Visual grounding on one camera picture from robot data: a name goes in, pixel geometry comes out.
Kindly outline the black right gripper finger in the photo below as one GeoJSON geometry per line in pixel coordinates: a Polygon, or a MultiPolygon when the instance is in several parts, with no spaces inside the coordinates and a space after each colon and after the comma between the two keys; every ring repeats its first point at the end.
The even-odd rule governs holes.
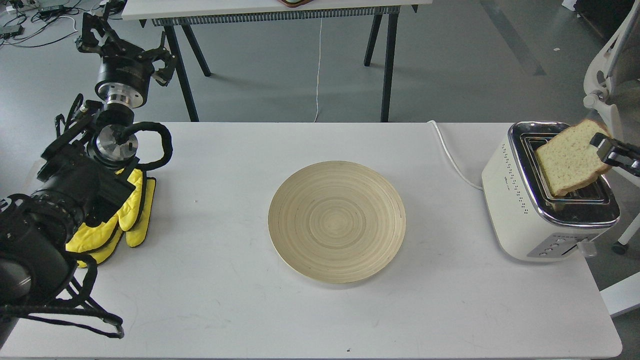
{"type": "Polygon", "coordinates": [[[627,173],[640,177],[639,162],[633,158],[621,158],[617,160],[617,167],[626,171],[627,173]]]}
{"type": "Polygon", "coordinates": [[[590,145],[597,148],[598,158],[608,166],[617,167],[618,160],[621,158],[633,158],[640,165],[639,146],[608,137],[601,132],[597,132],[590,139],[590,145]]]}

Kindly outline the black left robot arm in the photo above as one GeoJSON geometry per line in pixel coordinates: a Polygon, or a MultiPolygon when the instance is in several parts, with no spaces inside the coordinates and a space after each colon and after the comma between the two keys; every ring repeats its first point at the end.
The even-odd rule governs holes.
{"type": "Polygon", "coordinates": [[[151,80],[167,86],[178,59],[161,42],[144,50],[110,26],[109,11],[84,13],[75,45],[101,59],[98,101],[78,95],[67,117],[55,119],[56,137],[42,152],[37,178],[42,187],[1,200],[1,341],[19,319],[71,326],[46,314],[96,317],[114,326],[108,338],[122,338],[122,319],[90,296],[98,263],[88,254],[67,250],[85,225],[96,228],[113,219],[134,194],[128,177],[135,170],[166,166],[172,136],[161,123],[134,123],[134,109],[146,104],[151,80]]]}

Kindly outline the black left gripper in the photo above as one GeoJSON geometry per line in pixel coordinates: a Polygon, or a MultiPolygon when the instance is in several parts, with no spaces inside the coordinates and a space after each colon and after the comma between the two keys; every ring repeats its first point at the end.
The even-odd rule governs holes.
{"type": "Polygon", "coordinates": [[[124,57],[135,52],[135,44],[121,38],[107,18],[83,13],[75,47],[80,53],[102,57],[94,86],[96,95],[107,101],[110,93],[124,91],[132,101],[131,108],[137,109],[147,102],[151,78],[162,87],[167,87],[173,78],[178,58],[168,50],[166,39],[166,32],[162,32],[157,48],[143,50],[135,59],[124,57]]]}

